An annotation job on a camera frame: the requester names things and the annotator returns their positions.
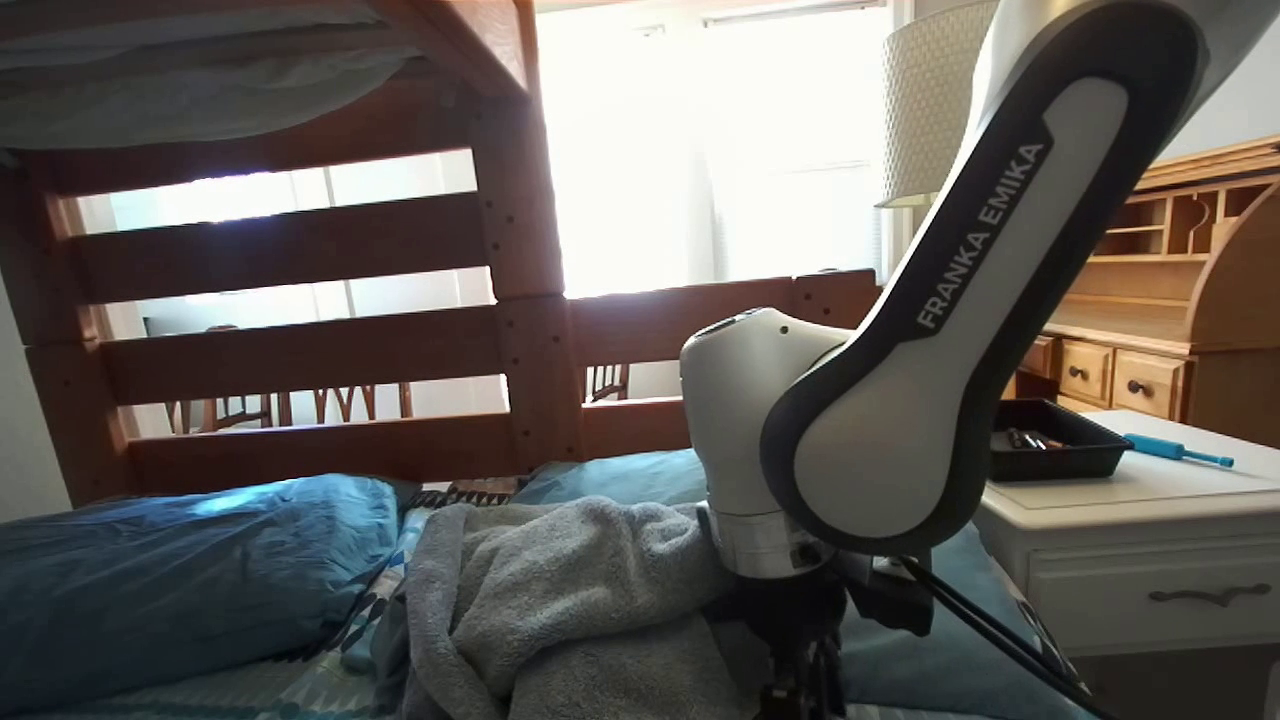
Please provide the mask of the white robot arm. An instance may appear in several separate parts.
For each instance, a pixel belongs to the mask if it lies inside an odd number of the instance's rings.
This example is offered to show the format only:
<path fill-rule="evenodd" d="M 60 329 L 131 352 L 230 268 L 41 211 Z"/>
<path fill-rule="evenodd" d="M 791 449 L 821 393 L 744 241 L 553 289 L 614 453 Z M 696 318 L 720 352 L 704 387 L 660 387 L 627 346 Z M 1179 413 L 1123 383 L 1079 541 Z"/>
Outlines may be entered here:
<path fill-rule="evenodd" d="M 839 720 L 839 621 L 924 634 L 1006 381 L 1280 0 L 997 0 L 959 152 L 871 312 L 748 308 L 680 348 L 704 530 L 767 649 L 756 720 Z"/>

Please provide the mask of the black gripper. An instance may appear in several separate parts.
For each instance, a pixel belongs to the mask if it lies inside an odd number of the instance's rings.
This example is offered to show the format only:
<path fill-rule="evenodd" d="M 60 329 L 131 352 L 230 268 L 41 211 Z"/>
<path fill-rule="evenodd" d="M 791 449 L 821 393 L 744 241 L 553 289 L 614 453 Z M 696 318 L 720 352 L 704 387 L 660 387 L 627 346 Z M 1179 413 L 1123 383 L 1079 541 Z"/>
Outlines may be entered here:
<path fill-rule="evenodd" d="M 839 626 L 848 609 L 885 630 L 932 634 L 932 594 L 882 557 L 833 557 L 791 580 L 736 580 L 708 609 L 713 621 L 736 621 L 767 649 L 751 720 L 845 720 Z"/>

